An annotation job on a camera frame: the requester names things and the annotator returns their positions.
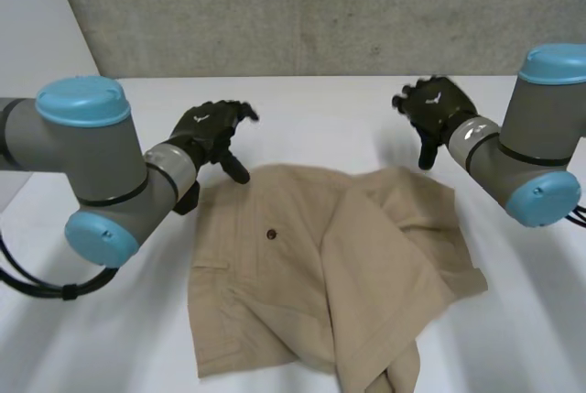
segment beige shirt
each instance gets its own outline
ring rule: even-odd
[[[415,338],[486,290],[453,200],[407,169],[268,166],[203,191],[189,283],[199,376],[300,359],[346,393],[412,392]]]

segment white table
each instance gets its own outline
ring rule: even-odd
[[[238,128],[233,151],[248,166],[294,162],[360,172],[415,169],[418,138],[390,107],[408,77],[125,80],[143,149],[168,136],[194,104],[251,102],[259,125]],[[455,79],[497,122],[515,78]],[[586,151],[571,169],[586,183]],[[206,167],[203,185],[221,175]],[[417,392],[586,391],[586,232],[561,222],[525,229],[442,149],[431,177],[457,189],[477,267],[489,281],[418,338]],[[16,257],[60,283],[97,269],[67,246],[76,209],[61,175],[34,174],[2,215]],[[299,364],[199,381],[186,309],[194,214],[170,215],[106,288],[75,302],[31,300],[0,289],[0,390],[10,393],[337,392],[335,378]]]

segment robotic hand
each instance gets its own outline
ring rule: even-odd
[[[37,99],[0,99],[0,169],[64,172],[80,203],[65,225],[70,246],[105,270],[81,285],[52,285],[0,250],[29,282],[0,268],[0,281],[27,295],[74,300],[108,283],[171,211],[198,203],[197,176],[220,163],[236,182],[248,171],[230,151],[236,127],[258,121],[250,104],[206,103],[187,111],[170,138],[143,156],[118,82],[78,77],[51,83]]]
[[[503,127],[478,115],[445,77],[405,86],[393,106],[421,138],[419,167],[431,169],[438,147],[525,226],[568,217],[586,226],[581,187],[566,171],[586,129],[586,45],[531,50],[518,74]],[[574,212],[580,220],[568,214]]]
[[[450,142],[459,125],[475,117],[476,107],[458,86],[445,77],[418,80],[415,87],[406,85],[404,96],[393,97],[393,106],[406,115],[421,138],[419,168],[429,170],[438,148]]]

